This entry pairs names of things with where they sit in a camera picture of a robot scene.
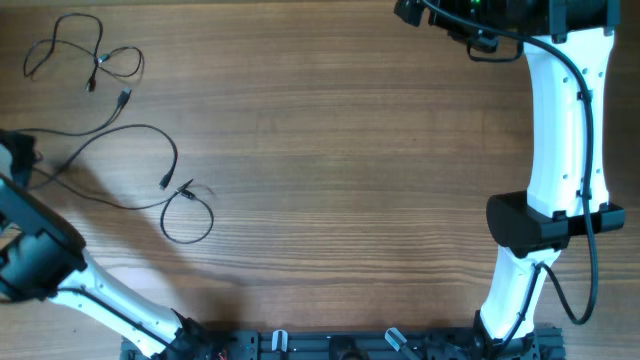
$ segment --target black cable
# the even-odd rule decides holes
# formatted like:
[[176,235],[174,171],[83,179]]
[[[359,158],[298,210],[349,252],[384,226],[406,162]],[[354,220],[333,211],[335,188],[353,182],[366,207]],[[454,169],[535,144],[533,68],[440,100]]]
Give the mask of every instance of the black cable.
[[[61,40],[58,39],[58,27],[60,26],[60,22],[62,22],[62,20],[69,18],[69,17],[86,17],[86,18],[90,18],[95,20],[98,23],[98,40],[96,41],[95,47],[93,49],[93,51],[90,51],[80,45],[74,44],[70,41],[66,41],[66,40]],[[33,78],[33,76],[35,75],[36,71],[38,71],[38,69],[45,63],[47,62],[47,60],[49,60],[49,58],[51,57],[51,55],[53,54],[54,50],[55,50],[55,46],[57,43],[61,43],[61,44],[65,44],[65,45],[70,45],[72,47],[75,47],[78,50],[81,50],[83,52],[85,52],[87,55],[91,56],[92,60],[93,60],[93,71],[91,72],[91,76],[89,77],[89,80],[87,81],[87,90],[89,91],[93,91],[95,89],[96,86],[96,72],[98,71],[98,69],[104,71],[105,73],[113,76],[113,77],[120,77],[120,78],[126,78],[126,77],[131,77],[133,75],[135,75],[136,73],[138,73],[138,71],[140,71],[141,68],[144,67],[144,55],[142,54],[142,51],[135,47],[135,46],[122,46],[119,47],[117,49],[111,50],[110,52],[98,57],[98,49],[100,47],[100,42],[102,41],[102,34],[104,32],[104,26],[102,25],[102,21],[100,21],[100,19],[98,19],[97,17],[93,16],[93,15],[89,15],[89,14],[83,14],[83,13],[70,13],[70,14],[66,14],[66,15],[62,15],[61,17],[59,17],[56,20],[56,23],[53,27],[53,35],[51,36],[51,39],[43,39],[43,40],[39,40],[36,41],[31,48],[29,49],[29,51],[27,51],[27,55],[25,56],[24,59],[24,63],[22,64],[22,74],[25,77],[31,77]],[[35,49],[40,46],[41,44],[45,44],[45,43],[51,43],[51,46],[49,47],[49,51],[47,52],[47,54],[45,55],[45,57],[40,60],[31,70],[27,71],[27,63],[29,62],[29,58],[31,57],[31,55],[33,54],[33,52],[35,51]],[[126,51],[126,50],[134,50],[138,53],[138,63],[136,65],[136,68],[129,72],[129,73],[117,73],[108,69],[105,69],[104,67],[102,67],[102,64],[105,63],[106,61],[108,61],[109,59],[111,59],[112,57]]]
[[57,170],[55,170],[53,172],[53,174],[50,174],[50,177],[48,177],[45,181],[30,186],[27,188],[27,190],[35,190],[35,189],[40,189],[46,185],[48,185],[49,183],[51,183],[52,181],[54,181],[61,173],[63,173],[65,170],[67,170],[67,168],[69,168],[69,166],[71,165],[71,163],[78,157],[78,155],[80,155],[80,153],[87,147],[89,146],[89,144],[91,144],[92,142],[94,142],[95,140],[111,134],[113,132],[119,131],[119,130],[124,130],[124,129],[131,129],[131,128],[146,128],[146,129],[151,129],[154,131],[159,132],[160,134],[162,134],[162,136],[164,136],[167,141],[169,141],[169,144],[171,145],[171,149],[173,150],[173,161],[171,163],[171,167],[169,168],[169,171],[162,177],[162,180],[160,181],[160,188],[161,189],[165,189],[167,187],[167,185],[169,185],[169,182],[171,181],[171,177],[173,176],[173,172],[175,171],[176,168],[176,164],[178,162],[178,148],[176,147],[175,142],[173,142],[173,139],[171,139],[171,137],[169,135],[167,135],[167,133],[165,133],[164,131],[158,129],[155,126],[151,126],[151,125],[147,125],[147,124],[131,124],[131,125],[123,125],[123,126],[119,126],[113,129],[109,129],[105,132],[102,132],[98,135],[95,135],[94,137],[92,137],[91,139],[87,140],[84,144],[82,144],[82,146],[80,146],[60,167],[58,167]]
[[[171,196],[169,196],[165,200],[162,200],[162,201],[159,201],[157,203],[150,204],[150,205],[135,206],[134,207],[134,206],[124,206],[124,205],[120,205],[120,204],[111,202],[109,200],[104,200],[104,199],[101,199],[101,198],[98,198],[98,197],[85,195],[85,194],[79,192],[78,190],[74,189],[71,185],[61,181],[57,177],[53,177],[53,175],[47,173],[46,171],[44,171],[42,169],[34,167],[33,171],[35,171],[35,172],[41,174],[42,176],[50,179],[51,181],[53,181],[56,184],[62,186],[63,188],[65,188],[66,190],[71,192],[72,194],[74,194],[74,195],[76,195],[76,196],[78,196],[78,197],[80,197],[82,199],[98,202],[98,203],[109,205],[109,206],[113,206],[113,207],[118,208],[118,209],[122,209],[122,210],[144,210],[144,209],[150,209],[150,208],[153,208],[153,207],[160,206],[160,205],[164,204],[164,207],[162,208],[162,213],[160,214],[160,230],[162,230],[162,234],[167,239],[169,239],[170,241],[172,241],[172,242],[174,242],[176,244],[181,244],[181,245],[195,244],[195,243],[197,243],[197,242],[199,242],[201,240],[204,240],[204,238],[209,236],[209,234],[211,233],[211,230],[213,229],[213,222],[215,220],[215,216],[213,215],[213,210],[211,210],[211,207],[209,205],[207,205],[207,203],[205,203],[204,201],[200,200],[191,191],[187,190],[187,187],[191,184],[193,179],[189,180],[188,182],[186,182],[185,184],[180,186],[178,189],[176,189],[175,193],[173,193]],[[182,195],[182,196],[186,197],[189,200],[194,200],[194,201],[199,202],[200,204],[202,204],[204,206],[204,208],[207,210],[207,212],[209,214],[209,228],[207,229],[207,231],[205,231],[203,233],[202,236],[200,236],[199,238],[197,238],[195,240],[178,240],[178,239],[170,236],[169,233],[166,230],[166,227],[165,227],[165,224],[164,224],[164,218],[166,216],[167,209],[169,208],[169,204],[171,204],[171,201],[178,195]]]
[[[213,216],[213,211],[211,210],[209,205],[207,205],[207,203],[205,203],[204,201],[198,199],[191,191],[187,190],[187,187],[189,186],[189,184],[191,184],[192,181],[193,181],[193,179],[189,180],[187,183],[185,183],[184,185],[179,187],[178,190],[176,190],[176,193],[173,194],[169,199],[167,199],[166,203],[164,204],[164,208],[162,208],[162,213],[160,214],[160,230],[162,230],[162,234],[164,234],[164,236],[167,239],[173,241],[174,243],[182,244],[182,245],[194,244],[194,243],[197,243],[198,241],[206,238],[207,235],[209,235],[209,233],[211,232],[211,229],[213,228],[213,221],[215,219],[215,217]],[[184,241],[184,240],[175,239],[175,238],[171,237],[171,235],[169,235],[169,233],[167,233],[167,230],[165,229],[164,217],[165,217],[165,215],[167,213],[167,208],[169,208],[169,204],[171,204],[171,200],[173,200],[173,198],[175,198],[178,194],[186,197],[189,200],[195,200],[195,201],[199,202],[200,204],[202,204],[204,206],[205,209],[207,209],[207,212],[209,213],[209,218],[211,219],[211,221],[209,222],[209,228],[207,229],[207,231],[204,232],[204,234],[202,236],[200,236],[199,238],[197,238],[195,240]]]
[[104,308],[105,310],[107,310],[108,312],[112,313],[113,315],[118,317],[120,320],[126,322],[131,327],[133,327],[136,330],[144,333],[145,335],[147,335],[148,337],[152,338],[153,340],[159,342],[164,347],[170,349],[171,351],[173,351],[175,353],[181,353],[182,352],[182,351],[176,349],[173,345],[171,345],[170,343],[168,343],[167,341],[165,341],[161,337],[159,337],[158,335],[154,334],[153,332],[151,332],[150,330],[145,328],[141,323],[138,323],[138,322],[135,322],[135,321],[131,320],[129,317],[127,317],[126,315],[124,315],[120,311],[116,310],[113,306],[107,304],[106,302],[102,301],[100,298],[98,298],[97,296],[94,296],[93,294],[91,294],[90,292],[88,292],[86,290],[74,289],[74,288],[59,288],[58,289],[58,293],[61,293],[61,292],[69,292],[69,293],[72,293],[72,294],[84,296],[85,298],[87,298],[87,299],[93,301],[94,303],[96,303],[98,306],[100,306],[100,307]]
[[107,128],[109,125],[113,124],[116,121],[116,119],[118,118],[118,116],[120,115],[120,112],[122,112],[122,109],[124,109],[125,105],[127,105],[127,103],[129,102],[129,98],[130,97],[131,97],[131,89],[126,88],[126,89],[122,90],[122,92],[120,93],[120,97],[118,97],[118,103],[116,105],[116,108],[113,110],[113,113],[111,114],[111,116],[109,116],[109,118],[107,119],[107,121],[104,122],[104,124],[98,126],[95,129],[92,129],[92,130],[87,130],[87,131],[83,131],[83,132],[79,132],[79,133],[71,133],[71,132],[66,132],[66,131],[59,131],[59,130],[45,129],[45,128],[24,128],[24,129],[15,129],[15,130],[12,130],[12,131],[14,131],[14,132],[41,132],[41,133],[46,133],[46,134],[61,135],[61,136],[73,136],[73,137],[91,135],[91,134],[96,133],[96,132],[98,132],[100,130],[103,130],[103,129]]
[[[596,249],[593,224],[591,222],[591,211],[589,207],[589,201],[591,199],[591,171],[593,169],[593,141],[594,141],[593,140],[593,131],[594,131],[593,130],[593,109],[591,106],[591,101],[592,101],[591,93],[589,92],[589,87],[587,85],[586,80],[582,76],[580,69],[578,69],[578,67],[573,63],[573,61],[571,61],[571,59],[568,56],[566,56],[562,51],[556,49],[552,45],[549,45],[531,36],[526,36],[526,35],[518,34],[511,31],[506,31],[506,30],[500,30],[490,26],[478,24],[478,23],[463,19],[459,16],[450,14],[449,12],[440,9],[439,7],[431,4],[427,0],[417,0],[417,1],[421,2],[425,7],[427,7],[431,12],[435,13],[437,16],[442,16],[448,19],[449,21],[457,22],[461,25],[465,25],[465,26],[474,28],[476,30],[488,32],[490,34],[497,35],[497,36],[511,38],[519,42],[529,43],[531,45],[539,47],[547,51],[551,55],[555,56],[558,60],[560,60],[569,69],[569,71],[574,75],[574,77],[578,81],[578,85],[580,87],[580,99],[583,102],[584,110],[585,110],[586,135],[587,135],[586,146],[585,146],[585,169],[584,169],[584,176],[583,176],[583,179],[584,179],[583,190],[580,194],[580,197],[582,198],[582,209],[584,212],[585,228],[586,228],[587,239],[589,243],[589,255],[590,255],[589,258],[591,261],[591,286],[589,290],[589,300],[587,301],[585,312],[579,319],[576,319],[575,316],[573,316],[573,312],[570,311],[571,309],[569,308],[568,303],[566,302],[564,293],[561,291],[558,291],[558,297],[560,298],[560,301],[563,303],[563,306],[567,311],[567,316],[569,316],[569,318],[571,319],[571,322],[573,322],[576,325],[585,324],[593,314],[593,310],[596,304],[596,299],[598,297],[598,254]],[[553,279],[556,279],[555,274],[553,274],[553,271],[551,271],[551,268],[546,267],[545,270],[547,271],[547,273],[549,273],[549,276],[551,277],[552,281]],[[554,282],[554,286],[556,287],[556,290],[560,289],[560,284],[557,282],[557,279]]]
[[46,177],[47,179],[50,179],[51,181],[55,182],[56,184],[62,186],[63,188],[67,189],[69,192],[71,192],[72,194],[85,199],[85,200],[89,200],[89,201],[95,201],[95,202],[99,202],[101,204],[105,204],[105,205],[109,205],[109,206],[113,206],[115,208],[118,209],[122,209],[122,210],[144,210],[144,209],[149,209],[158,205],[162,205],[166,202],[169,201],[169,199],[165,199],[162,200],[160,202],[157,202],[155,204],[151,204],[151,205],[144,205],[144,206],[123,206],[114,202],[111,202],[109,200],[104,200],[104,199],[100,199],[94,196],[90,196],[90,195],[85,195],[81,192],[79,192],[78,190],[74,189],[71,185],[68,185],[67,183],[63,182],[62,180],[58,179],[57,177],[54,177],[53,175],[49,174],[48,172],[39,169],[37,167],[33,167],[32,168],[33,171],[37,172],[38,174]]
[[544,263],[538,263],[533,265],[533,274],[531,275],[531,280],[529,280],[529,286],[527,288],[527,294],[525,296],[524,302],[522,303],[522,309],[517,314],[518,318],[516,319],[516,322],[513,324],[513,326],[507,333],[507,336],[503,338],[500,348],[497,349],[496,352],[494,352],[493,359],[497,359],[498,356],[500,356],[500,354],[507,349],[507,347],[511,343],[511,340],[513,340],[513,337],[518,332],[520,325],[522,325],[522,322],[526,319],[525,317],[527,316],[527,312],[529,311],[529,306],[531,305],[531,299],[533,298],[533,293],[536,289],[536,284],[538,283],[538,275],[540,275],[540,268],[543,265],[546,266]]

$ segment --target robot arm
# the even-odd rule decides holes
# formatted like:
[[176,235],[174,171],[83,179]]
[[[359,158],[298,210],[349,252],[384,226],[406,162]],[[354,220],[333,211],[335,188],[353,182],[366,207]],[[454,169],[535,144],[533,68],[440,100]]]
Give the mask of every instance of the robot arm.
[[181,329],[180,318],[111,276],[86,249],[82,255],[87,267],[67,276],[49,301],[98,320],[129,339],[146,357],[161,354]]
[[9,300],[49,300],[81,311],[129,339],[147,357],[178,346],[176,339],[189,320],[107,273],[69,223],[2,174],[0,215],[0,230],[14,224],[22,232],[0,252],[0,293]]
[[[553,45],[585,69],[583,73],[593,89],[595,143],[590,208],[594,213],[602,209],[601,205],[609,205],[602,166],[602,119],[604,75],[613,38],[613,34],[606,36],[602,28],[597,28],[570,33],[566,43]],[[540,37],[540,40],[553,44],[551,36]],[[534,98],[534,160],[527,204],[550,219],[559,213],[576,217],[583,213],[577,193],[581,189],[585,162],[584,108],[577,96],[579,88],[568,69],[546,51],[527,44],[525,54]],[[533,265],[544,262],[551,267],[559,255],[559,250],[549,248],[518,258],[508,247],[499,248],[491,290],[480,312],[492,339],[504,338],[516,322],[534,272]],[[533,315],[546,272],[538,276],[531,304],[515,339],[533,331]]]

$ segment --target wood grain surface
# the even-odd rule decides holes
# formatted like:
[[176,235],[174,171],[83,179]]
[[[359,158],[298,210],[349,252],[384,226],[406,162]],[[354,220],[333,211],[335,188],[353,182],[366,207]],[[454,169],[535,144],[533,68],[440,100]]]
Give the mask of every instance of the wood grain surface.
[[[526,61],[476,64],[435,28],[413,28],[394,1],[0,10],[0,127],[90,129],[125,86],[117,125],[168,132],[180,159],[164,193],[171,151],[153,132],[100,139],[64,177],[87,193],[143,205],[194,178],[216,222],[201,243],[178,246],[160,209],[122,211],[52,185],[36,195],[85,236],[98,262],[143,295],[210,326],[270,330],[424,329],[470,325],[489,291],[497,245],[490,195],[525,189],[532,166]],[[140,47],[142,78],[98,74],[60,46],[34,81],[22,61],[69,11],[99,16],[102,52]],[[547,283],[536,321],[565,328],[570,359],[637,359],[640,352],[640,6],[623,3],[607,78],[605,164],[622,231],[597,237],[600,297],[583,327],[567,320]],[[92,46],[95,25],[69,21],[60,37]],[[513,44],[505,42],[504,51]],[[127,68],[132,59],[114,60]],[[84,139],[41,135],[53,169]],[[169,231],[196,236],[206,214],[185,199]],[[582,311],[586,240],[557,262]],[[120,338],[48,303],[0,307],[2,359],[115,359]]]

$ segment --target cable plug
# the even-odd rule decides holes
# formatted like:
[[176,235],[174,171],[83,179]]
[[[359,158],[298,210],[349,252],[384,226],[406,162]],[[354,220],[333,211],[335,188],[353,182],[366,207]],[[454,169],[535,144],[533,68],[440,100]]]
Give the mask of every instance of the cable plug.
[[171,182],[171,177],[172,176],[173,176],[173,171],[166,173],[162,177],[162,180],[160,180],[160,190],[164,190],[164,189],[167,188],[167,186],[169,186],[169,183]]
[[189,200],[193,200],[193,199],[195,199],[195,198],[196,198],[196,194],[194,194],[194,193],[192,193],[191,191],[186,190],[186,189],[185,189],[185,190],[180,191],[180,195],[182,195],[182,196],[186,197],[186,198],[187,198],[187,199],[189,199]]
[[195,197],[195,195],[193,195],[193,193],[191,191],[187,191],[187,187],[189,187],[189,185],[192,182],[193,182],[193,179],[191,179],[191,180],[187,181],[186,183],[182,184],[179,188],[176,189],[176,193],[183,194],[186,191],[188,194],[191,194],[192,197]]
[[88,92],[93,92],[93,90],[96,89],[96,78],[95,77],[90,77],[89,81],[87,81],[87,86],[85,87],[85,90]]
[[111,59],[111,54],[104,54],[98,58],[98,64],[102,64],[109,59]]
[[122,92],[120,93],[120,96],[118,97],[118,107],[123,108],[125,105],[127,105],[130,98],[131,98],[131,89],[125,88],[124,90],[122,90]]

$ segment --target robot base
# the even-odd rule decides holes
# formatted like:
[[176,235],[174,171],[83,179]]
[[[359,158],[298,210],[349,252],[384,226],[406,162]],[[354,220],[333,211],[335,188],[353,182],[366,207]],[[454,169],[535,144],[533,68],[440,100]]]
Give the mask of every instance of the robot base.
[[[426,332],[403,334],[407,346],[421,360],[478,360],[471,354],[474,348],[472,328],[433,329]],[[225,350],[200,360],[408,360],[401,351],[395,351],[385,340],[383,332],[345,333],[293,333],[288,335],[287,351],[272,351],[273,334],[256,331],[235,331],[227,334],[212,333],[216,339],[228,339]],[[347,338],[355,344],[358,353],[349,356],[332,353],[332,338]],[[564,360],[566,352],[562,330],[536,328],[531,349],[524,355],[498,357],[509,360]],[[122,341],[120,360],[149,360],[135,345]]]

